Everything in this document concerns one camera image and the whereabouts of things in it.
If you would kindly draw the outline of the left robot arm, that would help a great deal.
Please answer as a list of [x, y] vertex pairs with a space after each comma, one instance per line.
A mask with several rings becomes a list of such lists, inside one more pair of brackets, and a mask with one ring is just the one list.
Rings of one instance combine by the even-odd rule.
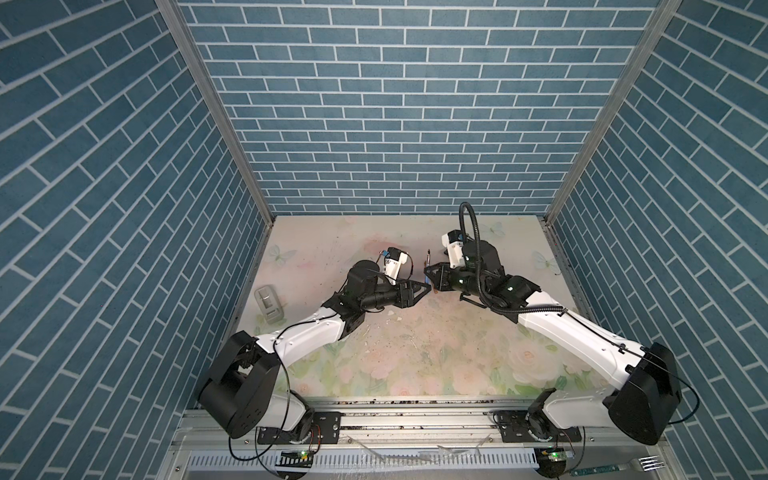
[[256, 428], [277, 429], [292, 441], [313, 428], [314, 408], [289, 388], [274, 392], [278, 375], [316, 350], [352, 334], [368, 313], [416, 305], [431, 286], [392, 279], [374, 261], [357, 262], [339, 291], [309, 317], [272, 333], [233, 334], [202, 380], [198, 403], [231, 439]]

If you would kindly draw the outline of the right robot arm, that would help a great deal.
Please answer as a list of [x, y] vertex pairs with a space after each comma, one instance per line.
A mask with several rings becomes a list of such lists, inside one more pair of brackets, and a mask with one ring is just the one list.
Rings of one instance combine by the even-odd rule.
[[614, 427], [645, 445], [658, 443], [682, 394], [674, 355], [613, 334], [556, 302], [525, 277], [505, 272], [497, 250], [459, 230], [442, 237], [448, 259], [424, 269], [438, 291], [542, 334], [578, 357], [606, 381], [588, 393], [545, 389], [529, 406], [530, 434], [549, 441], [577, 427]]

